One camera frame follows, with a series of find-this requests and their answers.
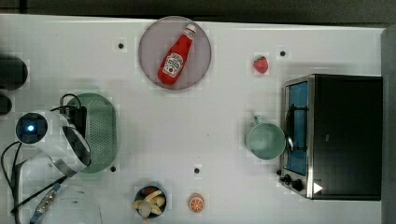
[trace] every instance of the gray background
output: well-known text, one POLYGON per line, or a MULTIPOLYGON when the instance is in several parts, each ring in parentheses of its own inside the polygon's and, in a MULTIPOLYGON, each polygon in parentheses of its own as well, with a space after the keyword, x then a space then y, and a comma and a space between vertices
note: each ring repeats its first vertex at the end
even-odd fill
POLYGON ((1 12, 158 19, 168 15, 196 21, 281 23, 370 23, 396 21, 396 1, 372 0, 1 0, 1 12))
POLYGON ((381 73, 384 77, 384 142, 382 223, 396 223, 396 25, 381 36, 381 73))

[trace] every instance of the black toaster oven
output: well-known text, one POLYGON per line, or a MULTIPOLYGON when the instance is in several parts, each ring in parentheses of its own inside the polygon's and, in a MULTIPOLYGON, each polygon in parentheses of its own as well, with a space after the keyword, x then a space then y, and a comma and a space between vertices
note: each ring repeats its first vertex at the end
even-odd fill
POLYGON ((313 200, 381 199, 382 77, 318 75, 284 86, 284 187, 313 200))

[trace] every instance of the white table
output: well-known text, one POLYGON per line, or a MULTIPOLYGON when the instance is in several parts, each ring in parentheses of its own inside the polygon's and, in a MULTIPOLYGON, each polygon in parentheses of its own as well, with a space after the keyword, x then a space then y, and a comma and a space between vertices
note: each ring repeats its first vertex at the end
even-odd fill
MULTIPOLYGON (((380 76, 382 29, 199 22, 213 49, 209 70, 192 88, 166 91, 144 76, 137 58, 152 23, 0 15, 1 52, 14 52, 29 67, 28 82, 7 92, 14 107, 0 118, 1 150, 15 140, 22 112, 50 109, 67 92, 96 87, 120 116, 117 171, 77 174, 66 183, 92 191, 105 224, 141 223, 130 204, 134 188, 148 179, 162 183, 171 199, 150 223, 380 223, 380 202, 309 201, 283 188, 278 159, 255 158, 244 137, 253 114, 279 124, 285 81, 313 73, 380 76), (120 41, 124 49, 117 48, 120 41), (253 75, 258 55, 269 60, 268 76, 253 75), (199 216, 187 206, 193 192, 206 199, 199 216)), ((34 153, 22 152, 24 158, 34 153)), ((8 192, 8 200, 0 200, 0 222, 13 223, 2 175, 0 190, 8 192)))

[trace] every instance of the blue light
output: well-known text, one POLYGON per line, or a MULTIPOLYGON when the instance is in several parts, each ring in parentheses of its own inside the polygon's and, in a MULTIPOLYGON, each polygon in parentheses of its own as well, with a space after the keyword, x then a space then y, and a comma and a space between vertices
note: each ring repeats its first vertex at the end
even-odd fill
POLYGON ((34 129, 35 129, 35 126, 33 126, 33 125, 27 126, 27 131, 29 131, 29 132, 31 132, 34 129))

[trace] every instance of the toaster oven knob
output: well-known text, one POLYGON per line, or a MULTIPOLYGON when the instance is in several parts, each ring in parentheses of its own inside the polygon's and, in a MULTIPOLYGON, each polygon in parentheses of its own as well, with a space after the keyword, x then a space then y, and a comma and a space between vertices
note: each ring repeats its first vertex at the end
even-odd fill
POLYGON ((293 180, 291 181, 291 187, 297 191, 301 191, 304 188, 303 181, 301 181, 301 179, 293 180))
POLYGON ((289 185, 291 182, 291 177, 289 175, 285 175, 283 177, 280 177, 279 180, 285 183, 286 185, 289 185))

